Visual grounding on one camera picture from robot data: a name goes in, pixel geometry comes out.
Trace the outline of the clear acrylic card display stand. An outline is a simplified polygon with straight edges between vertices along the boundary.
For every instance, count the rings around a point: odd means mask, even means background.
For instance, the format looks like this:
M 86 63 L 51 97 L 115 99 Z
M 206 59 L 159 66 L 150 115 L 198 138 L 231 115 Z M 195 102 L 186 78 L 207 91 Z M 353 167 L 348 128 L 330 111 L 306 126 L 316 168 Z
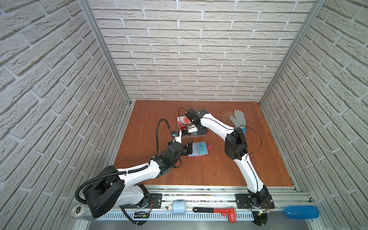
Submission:
M 182 138 L 202 137 L 208 134 L 208 129 L 205 127 L 198 128 L 185 117 L 177 117 L 178 130 L 182 132 Z

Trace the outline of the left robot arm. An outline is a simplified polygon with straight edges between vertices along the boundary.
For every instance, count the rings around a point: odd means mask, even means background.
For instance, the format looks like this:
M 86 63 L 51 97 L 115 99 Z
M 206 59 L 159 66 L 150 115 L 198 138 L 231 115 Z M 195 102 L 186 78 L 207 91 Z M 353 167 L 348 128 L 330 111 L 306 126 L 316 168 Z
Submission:
M 146 164 L 126 169 L 107 166 L 96 177 L 80 185 L 75 198 L 88 206 L 93 218 L 99 218 L 117 206 L 131 204 L 144 207 L 150 195 L 141 182 L 166 175 L 176 168 L 181 156 L 192 153 L 192 142 L 182 145 L 174 141 Z

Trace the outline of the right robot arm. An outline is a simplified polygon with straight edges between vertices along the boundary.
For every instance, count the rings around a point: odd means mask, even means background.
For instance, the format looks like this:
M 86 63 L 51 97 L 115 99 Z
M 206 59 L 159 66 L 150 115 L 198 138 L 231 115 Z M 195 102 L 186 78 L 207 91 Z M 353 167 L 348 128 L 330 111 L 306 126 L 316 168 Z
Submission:
M 261 208 L 267 200 L 269 191 L 256 173 L 250 159 L 251 153 L 245 139 L 244 113 L 241 110 L 234 111 L 234 115 L 230 117 L 234 127 L 224 124 L 204 109 L 198 112 L 192 108 L 188 109 L 186 117 L 197 129 L 208 128 L 224 140 L 226 155 L 234 160 L 246 181 L 250 196 L 249 205 L 255 209 Z

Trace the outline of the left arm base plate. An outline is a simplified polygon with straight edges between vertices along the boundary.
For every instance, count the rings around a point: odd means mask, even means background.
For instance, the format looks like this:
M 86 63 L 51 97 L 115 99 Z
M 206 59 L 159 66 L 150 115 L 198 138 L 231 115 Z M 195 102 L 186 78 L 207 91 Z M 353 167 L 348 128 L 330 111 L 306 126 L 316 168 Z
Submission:
M 140 202 L 138 205 L 127 204 L 124 205 L 125 209 L 148 209 L 153 206 L 153 209 L 161 209 L 163 195 L 161 193 L 150 194 L 149 198 Z

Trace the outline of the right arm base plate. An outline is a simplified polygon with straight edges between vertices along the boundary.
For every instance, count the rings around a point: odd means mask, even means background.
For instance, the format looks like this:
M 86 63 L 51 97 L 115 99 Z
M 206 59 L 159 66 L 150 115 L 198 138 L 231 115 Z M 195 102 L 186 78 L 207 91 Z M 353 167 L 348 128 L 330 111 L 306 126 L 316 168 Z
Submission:
M 274 209 L 273 198 L 268 194 L 264 199 L 258 199 L 250 194 L 235 194 L 238 209 Z

